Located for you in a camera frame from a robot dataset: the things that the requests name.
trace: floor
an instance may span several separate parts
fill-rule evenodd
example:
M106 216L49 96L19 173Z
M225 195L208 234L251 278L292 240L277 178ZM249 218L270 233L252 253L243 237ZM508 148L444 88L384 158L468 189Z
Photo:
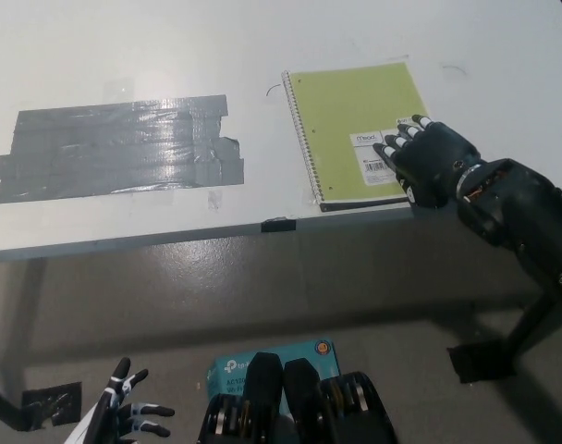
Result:
M82 381L87 410L127 355L150 369L132 399L177 411L169 440L141 442L194 442L216 356L324 335L403 444L562 443L562 306L508 380L460 385L446 352L509 331L537 295L512 255L443 215L0 264L0 390ZM0 442L71 428L0 424Z

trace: spiral notebook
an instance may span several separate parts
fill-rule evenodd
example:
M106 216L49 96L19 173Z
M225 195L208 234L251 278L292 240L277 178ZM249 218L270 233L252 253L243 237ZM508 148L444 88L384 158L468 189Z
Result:
M406 202L373 150L399 122L427 115L406 63L283 73L291 115L323 211Z

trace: cardboard box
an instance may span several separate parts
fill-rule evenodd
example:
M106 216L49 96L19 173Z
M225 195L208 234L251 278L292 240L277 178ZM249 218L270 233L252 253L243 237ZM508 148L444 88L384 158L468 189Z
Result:
M330 339L310 340L271 349L231 354L216 358L214 365L207 372L207 393L209 399L219 393L241 396L244 391L246 369L257 352L275 353L279 356L283 365L294 359L306 358L318 371L321 380L340 375L335 355L335 346ZM283 393L279 412L289 415L285 392Z

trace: gray duct tape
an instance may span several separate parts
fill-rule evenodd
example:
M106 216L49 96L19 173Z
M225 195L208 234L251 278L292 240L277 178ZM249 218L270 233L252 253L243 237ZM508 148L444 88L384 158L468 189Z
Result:
M131 104L78 106L20 111L14 132L57 130L97 125L131 125L199 117L227 116L224 95L151 100Z
M244 183L226 115L224 95L20 112L0 204Z
M122 192L239 185L244 160L119 170L117 174L30 177L0 182L0 204L48 201Z
M199 120L178 120L131 125L100 125L98 127L62 128L24 131L14 134L11 154L44 153L57 148L106 148L143 143L211 141L219 138L220 117Z

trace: white table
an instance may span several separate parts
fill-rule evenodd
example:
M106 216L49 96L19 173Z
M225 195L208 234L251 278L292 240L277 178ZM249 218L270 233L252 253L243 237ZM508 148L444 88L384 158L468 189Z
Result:
M265 96L284 69L392 58L483 157L562 188L559 0L0 1L0 154L19 110L222 93L245 159L240 186L2 204L0 261L408 215L321 213L283 88Z

